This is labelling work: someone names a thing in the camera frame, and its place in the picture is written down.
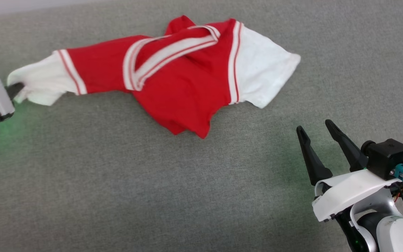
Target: gray carpet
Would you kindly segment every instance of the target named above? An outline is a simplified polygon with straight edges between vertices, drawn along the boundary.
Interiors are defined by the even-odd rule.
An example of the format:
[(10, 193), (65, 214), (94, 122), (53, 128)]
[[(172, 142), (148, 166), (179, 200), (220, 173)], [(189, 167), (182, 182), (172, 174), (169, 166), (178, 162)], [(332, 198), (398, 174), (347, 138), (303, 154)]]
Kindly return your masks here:
[(125, 0), (0, 16), (0, 75), (172, 18), (234, 17), (302, 56), (265, 109), (243, 103), (208, 138), (173, 136), (129, 94), (29, 102), (0, 125), (0, 252), (348, 252), (319, 223), (295, 128), (334, 174), (347, 163), (324, 126), (357, 145), (403, 142), (403, 0)]
[(0, 0), (0, 14), (110, 0)]

